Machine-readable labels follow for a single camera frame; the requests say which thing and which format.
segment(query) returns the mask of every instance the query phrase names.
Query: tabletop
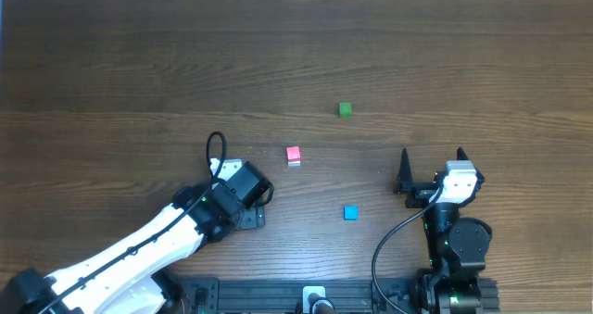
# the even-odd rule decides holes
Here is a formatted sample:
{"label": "tabletop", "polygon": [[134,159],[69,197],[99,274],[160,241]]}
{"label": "tabletop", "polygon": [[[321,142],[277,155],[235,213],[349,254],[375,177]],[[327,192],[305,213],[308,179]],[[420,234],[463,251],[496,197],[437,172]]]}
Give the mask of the tabletop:
{"label": "tabletop", "polygon": [[[414,212],[392,193],[401,149],[428,181],[462,146],[501,308],[591,310],[592,1],[4,0],[0,284],[137,230],[208,177],[222,131],[276,192],[265,227],[179,275],[368,279]],[[415,222],[378,270],[427,265]]]}

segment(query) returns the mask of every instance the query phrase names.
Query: black cable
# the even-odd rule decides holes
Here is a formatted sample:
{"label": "black cable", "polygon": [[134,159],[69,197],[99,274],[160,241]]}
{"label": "black cable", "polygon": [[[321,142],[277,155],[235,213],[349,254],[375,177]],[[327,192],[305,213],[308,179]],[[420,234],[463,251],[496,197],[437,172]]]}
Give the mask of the black cable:
{"label": "black cable", "polygon": [[383,293],[383,290],[381,290],[381,287],[379,286],[379,282],[377,282],[377,271],[376,271],[376,267],[375,267],[376,264],[377,264],[377,258],[379,257],[379,253],[381,252],[381,248],[383,248],[383,246],[389,240],[389,238],[391,238],[393,236],[393,234],[395,234],[397,231],[399,231],[402,228],[406,227],[409,223],[411,223],[411,222],[415,221],[416,219],[418,219],[418,217],[420,217],[426,211],[428,211],[431,207],[433,207],[436,204],[436,201],[438,200],[438,198],[441,196],[442,193],[443,193],[443,188],[442,187],[439,187],[438,188],[438,191],[433,196],[433,199],[426,205],[426,207],[423,208],[420,212],[418,212],[418,213],[414,214],[413,216],[407,218],[406,220],[403,220],[393,230],[389,231],[389,233],[385,235],[385,237],[383,238],[383,240],[381,240],[381,242],[377,246],[377,249],[374,250],[374,254],[372,255],[372,261],[371,261],[372,283],[374,284],[374,287],[377,289],[377,292],[379,292],[379,295],[381,295],[381,297],[387,302],[387,304],[391,305],[391,307],[393,307],[395,310],[397,310],[401,314],[410,314],[410,313],[408,313],[405,310],[401,309],[401,307],[399,307],[398,305],[394,304],[393,301],[389,300],[389,298],[387,297],[387,295],[385,295],[385,293]]}
{"label": "black cable", "polygon": [[[212,170],[210,169],[210,142],[212,141],[212,138],[214,136],[219,136],[221,138],[221,142],[222,142],[222,151],[221,151],[221,162],[219,163],[219,166],[216,168],[216,172],[212,173]],[[214,183],[217,182],[221,182],[222,180],[220,180],[218,178],[219,174],[221,173],[222,170],[222,164],[224,163],[224,160],[226,158],[226,139],[224,138],[224,134],[222,134],[222,132],[213,132],[210,134],[208,141],[206,142],[206,158],[208,160],[208,170],[210,172],[210,181],[206,187],[206,190],[204,191],[204,193],[199,196],[197,199],[194,199],[192,201],[190,201],[191,203],[189,204],[189,207],[185,209],[184,212],[182,212],[182,214],[180,214],[177,218],[175,218],[172,222],[170,222],[167,226],[165,226],[165,228],[163,228],[162,230],[154,233],[152,236],[150,236],[149,238],[145,239],[143,242],[141,242],[138,245],[135,246],[131,246],[129,247],[125,252],[121,253],[119,256],[111,259],[109,262],[107,262],[106,264],[104,264],[102,267],[100,267],[99,269],[91,272],[88,276],[84,277],[84,278],[80,278],[78,280],[77,283],[73,284],[71,287],[69,287],[68,289],[66,289],[66,291],[62,292],[60,295],[58,295],[52,302],[49,303],[49,305],[45,306],[38,314],[44,314],[45,312],[47,312],[51,307],[57,305],[59,302],[61,302],[66,296],[68,296],[69,294],[71,294],[72,292],[74,292],[76,289],[83,287],[85,284],[87,284],[89,281],[91,281],[92,279],[94,279],[97,275],[99,275],[101,272],[111,268],[114,264],[118,263],[119,261],[121,261],[122,259],[126,258],[129,255],[136,255],[136,253],[138,252],[138,249],[144,247],[145,245],[150,244],[151,242],[156,241],[160,235],[168,232],[173,226],[175,226],[179,220],[183,219],[183,217],[187,216],[187,214],[194,208],[197,207],[197,205],[200,203],[200,201],[202,200],[202,198],[204,198],[204,196],[209,193],[209,191],[212,189],[212,185]]]}

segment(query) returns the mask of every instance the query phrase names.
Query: small block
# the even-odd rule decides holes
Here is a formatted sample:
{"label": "small block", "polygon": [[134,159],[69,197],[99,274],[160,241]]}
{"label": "small block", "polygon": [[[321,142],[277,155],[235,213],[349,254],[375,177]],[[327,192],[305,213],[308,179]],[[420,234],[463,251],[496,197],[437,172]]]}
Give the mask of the small block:
{"label": "small block", "polygon": [[344,207],[344,220],[357,220],[359,218],[359,207]]}
{"label": "small block", "polygon": [[345,119],[352,116],[352,105],[349,102],[340,102],[340,117]]}
{"label": "small block", "polygon": [[298,149],[298,146],[286,148],[286,154],[288,156],[288,162],[300,161],[300,150]]}

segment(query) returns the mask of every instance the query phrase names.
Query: wooden table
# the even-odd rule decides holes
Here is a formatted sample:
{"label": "wooden table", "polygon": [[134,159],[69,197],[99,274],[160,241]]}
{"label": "wooden table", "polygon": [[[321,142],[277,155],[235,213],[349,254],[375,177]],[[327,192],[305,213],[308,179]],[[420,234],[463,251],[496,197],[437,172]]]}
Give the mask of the wooden table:
{"label": "wooden table", "polygon": [[[377,243],[413,212],[391,193],[401,148],[421,181],[461,145],[486,176],[463,212],[494,229],[483,275],[502,308],[591,310],[592,3],[5,0],[0,284],[148,222],[207,178],[221,130],[276,196],[265,228],[179,274],[370,278]],[[428,265],[421,228],[390,242],[380,275]]]}

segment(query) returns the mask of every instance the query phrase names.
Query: black mounting base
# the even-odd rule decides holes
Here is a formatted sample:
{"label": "black mounting base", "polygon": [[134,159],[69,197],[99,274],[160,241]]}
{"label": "black mounting base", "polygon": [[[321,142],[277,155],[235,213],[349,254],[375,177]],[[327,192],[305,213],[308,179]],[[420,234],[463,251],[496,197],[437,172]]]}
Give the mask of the black mounting base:
{"label": "black mounting base", "polygon": [[[370,280],[336,281],[219,281],[216,278],[181,278],[189,296],[191,312],[218,313],[295,313],[302,300],[303,287],[324,286],[338,313],[391,314],[394,309],[380,298]],[[379,283],[390,299],[410,314],[411,280],[381,278]],[[499,312],[496,282],[482,279],[485,312]]]}

